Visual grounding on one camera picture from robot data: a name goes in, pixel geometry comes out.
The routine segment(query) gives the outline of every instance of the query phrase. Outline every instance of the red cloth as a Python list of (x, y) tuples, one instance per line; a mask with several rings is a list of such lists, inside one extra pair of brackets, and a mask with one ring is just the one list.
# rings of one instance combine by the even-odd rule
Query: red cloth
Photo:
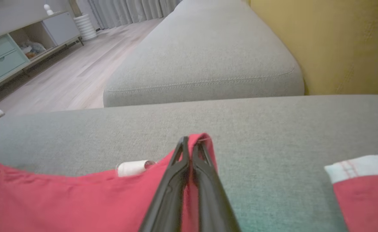
[(337, 182), (334, 191), (350, 232), (378, 232), (378, 175)]
[[(189, 137), (189, 153), (207, 134)], [(138, 231), (173, 151), (140, 175), (119, 178), (115, 170), (81, 177), (33, 174), (0, 164), (0, 231)], [(185, 189), (182, 229), (197, 231), (197, 190), (192, 173)]]

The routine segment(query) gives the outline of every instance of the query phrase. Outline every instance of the white cabinet door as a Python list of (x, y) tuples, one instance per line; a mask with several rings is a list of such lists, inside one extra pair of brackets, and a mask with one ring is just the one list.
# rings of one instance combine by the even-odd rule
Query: white cabinet door
[(57, 45), (80, 36), (79, 30), (68, 12), (43, 20), (43, 25)]

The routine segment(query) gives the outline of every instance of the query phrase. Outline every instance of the gray curtain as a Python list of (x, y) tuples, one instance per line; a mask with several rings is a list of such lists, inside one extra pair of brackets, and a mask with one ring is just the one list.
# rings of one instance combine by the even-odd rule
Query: gray curtain
[(101, 29), (163, 18), (182, 0), (88, 0)]

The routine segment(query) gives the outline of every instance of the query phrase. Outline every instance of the floor plank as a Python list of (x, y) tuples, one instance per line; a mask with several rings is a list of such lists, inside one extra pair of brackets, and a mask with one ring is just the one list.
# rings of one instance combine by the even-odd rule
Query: floor plank
[(0, 109), (8, 115), (103, 107), (105, 83), (162, 19), (99, 31), (19, 75), (0, 88)]

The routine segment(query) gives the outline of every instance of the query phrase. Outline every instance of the gray sofa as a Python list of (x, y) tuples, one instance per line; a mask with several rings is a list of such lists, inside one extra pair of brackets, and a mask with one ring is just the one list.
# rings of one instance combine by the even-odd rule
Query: gray sofa
[(323, 166), (378, 154), (378, 95), (197, 101), (0, 118), (0, 162), (85, 175), (207, 132), (243, 232), (345, 232)]
[(105, 107), (303, 95), (299, 66), (240, 0), (184, 0), (119, 66)]

